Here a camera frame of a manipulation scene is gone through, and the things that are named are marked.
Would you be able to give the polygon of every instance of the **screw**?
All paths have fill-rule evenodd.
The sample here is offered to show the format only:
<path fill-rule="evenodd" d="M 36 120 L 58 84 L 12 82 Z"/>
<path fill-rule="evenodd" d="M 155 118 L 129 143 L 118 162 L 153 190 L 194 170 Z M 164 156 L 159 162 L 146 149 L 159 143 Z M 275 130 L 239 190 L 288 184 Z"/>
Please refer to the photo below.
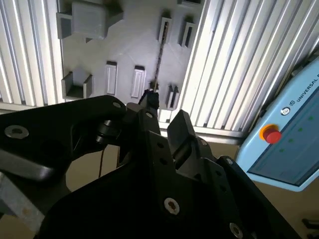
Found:
<path fill-rule="evenodd" d="M 201 139 L 200 142 L 202 145 L 207 146 L 207 142 L 204 139 Z"/>
<path fill-rule="evenodd" d="M 121 107 L 121 105 L 120 105 L 119 103 L 117 103 L 117 102 L 113 102 L 113 105 L 114 105 L 116 108 L 120 108 L 120 107 Z"/>
<path fill-rule="evenodd" d="M 243 232 L 240 230 L 239 226 L 237 226 L 234 223 L 229 224 L 230 231 L 234 234 L 235 237 L 242 239 L 243 238 Z"/>
<path fill-rule="evenodd" d="M 179 205 L 173 198 L 166 198 L 164 200 L 164 206 L 169 213 L 177 215 L 179 213 Z"/>
<path fill-rule="evenodd" d="M 226 161 L 228 164 L 233 165 L 233 160 L 231 160 L 230 158 L 226 158 Z"/>
<path fill-rule="evenodd" d="M 146 115 L 147 115 L 148 117 L 150 117 L 150 118 L 153 118 L 152 114 L 149 113 L 149 112 L 146 112 Z"/>
<path fill-rule="evenodd" d="M 23 139 L 29 135 L 29 131 L 20 125 L 10 125 L 4 129 L 4 133 L 7 137 L 16 139 Z"/>

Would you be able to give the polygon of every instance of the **black cable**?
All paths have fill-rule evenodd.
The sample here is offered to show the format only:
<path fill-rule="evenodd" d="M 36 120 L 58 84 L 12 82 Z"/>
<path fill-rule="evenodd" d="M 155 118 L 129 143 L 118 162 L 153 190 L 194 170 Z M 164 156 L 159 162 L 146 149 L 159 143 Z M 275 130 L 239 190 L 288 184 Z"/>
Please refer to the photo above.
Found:
<path fill-rule="evenodd" d="M 101 159 L 100 159 L 100 169 L 99 169 L 99 177 L 101 177 L 101 174 L 102 174 L 102 165 L 103 165 L 103 155 L 104 155 L 104 151 L 105 149 L 102 150 L 102 153 L 101 153 Z"/>

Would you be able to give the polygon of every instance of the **bolt head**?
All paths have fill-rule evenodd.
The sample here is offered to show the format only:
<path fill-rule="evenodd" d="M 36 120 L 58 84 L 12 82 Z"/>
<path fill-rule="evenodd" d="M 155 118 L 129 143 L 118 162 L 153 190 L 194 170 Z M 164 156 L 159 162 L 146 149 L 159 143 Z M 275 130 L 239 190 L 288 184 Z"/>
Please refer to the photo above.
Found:
<path fill-rule="evenodd" d="M 179 205 L 173 198 L 166 198 L 164 200 L 164 206 L 166 210 L 173 215 L 177 215 L 179 213 Z"/>

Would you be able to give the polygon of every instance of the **floor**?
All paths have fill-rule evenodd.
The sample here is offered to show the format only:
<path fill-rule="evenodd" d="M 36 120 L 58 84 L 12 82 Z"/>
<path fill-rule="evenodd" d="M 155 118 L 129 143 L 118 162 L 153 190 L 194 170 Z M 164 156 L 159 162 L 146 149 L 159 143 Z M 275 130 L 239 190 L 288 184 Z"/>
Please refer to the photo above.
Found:
<path fill-rule="evenodd" d="M 210 144 L 216 157 L 229 155 L 235 157 L 237 147 L 226 144 Z M 74 191 L 97 178 L 100 152 L 85 155 L 72 163 L 67 172 L 67 186 Z M 116 167 L 117 147 L 110 146 L 104 153 L 102 174 L 107 174 Z M 308 230 L 301 223 L 302 218 L 319 218 L 319 178 L 302 192 L 296 193 L 256 183 L 260 190 L 285 217 L 292 227 L 306 238 Z M 32 239 L 32 233 L 22 222 L 10 216 L 0 221 L 1 239 Z"/>

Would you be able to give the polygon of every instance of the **red emergency stop button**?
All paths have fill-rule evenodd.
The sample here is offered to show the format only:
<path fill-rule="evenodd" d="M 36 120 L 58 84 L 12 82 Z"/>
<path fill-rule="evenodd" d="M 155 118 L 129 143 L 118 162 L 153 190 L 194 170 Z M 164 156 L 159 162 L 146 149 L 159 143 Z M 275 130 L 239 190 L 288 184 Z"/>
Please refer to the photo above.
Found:
<path fill-rule="evenodd" d="M 263 132 L 263 138 L 267 143 L 277 143 L 281 138 L 281 133 L 274 127 L 270 127 Z"/>

